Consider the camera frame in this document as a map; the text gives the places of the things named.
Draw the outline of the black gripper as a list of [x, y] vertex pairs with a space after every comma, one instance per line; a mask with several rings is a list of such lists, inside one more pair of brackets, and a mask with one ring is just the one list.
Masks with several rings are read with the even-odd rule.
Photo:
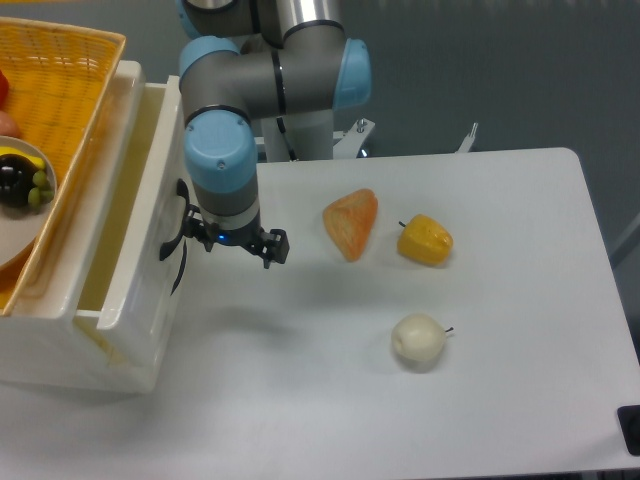
[[259, 257], [263, 267], [283, 265], [289, 254], [289, 240], [285, 230], [265, 231], [259, 212], [242, 212], [238, 215], [219, 216], [201, 212], [193, 204], [185, 207], [181, 222], [184, 238], [194, 239], [210, 251], [215, 244], [240, 247]]

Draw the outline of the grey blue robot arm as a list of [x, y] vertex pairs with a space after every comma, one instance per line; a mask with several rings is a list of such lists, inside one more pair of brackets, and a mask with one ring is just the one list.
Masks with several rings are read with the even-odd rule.
[[240, 247], [265, 266], [289, 252], [285, 231], [261, 225], [254, 120], [341, 110], [371, 95], [369, 52], [346, 36], [335, 1], [179, 1], [190, 41], [179, 57], [188, 181], [177, 236], [205, 249]]

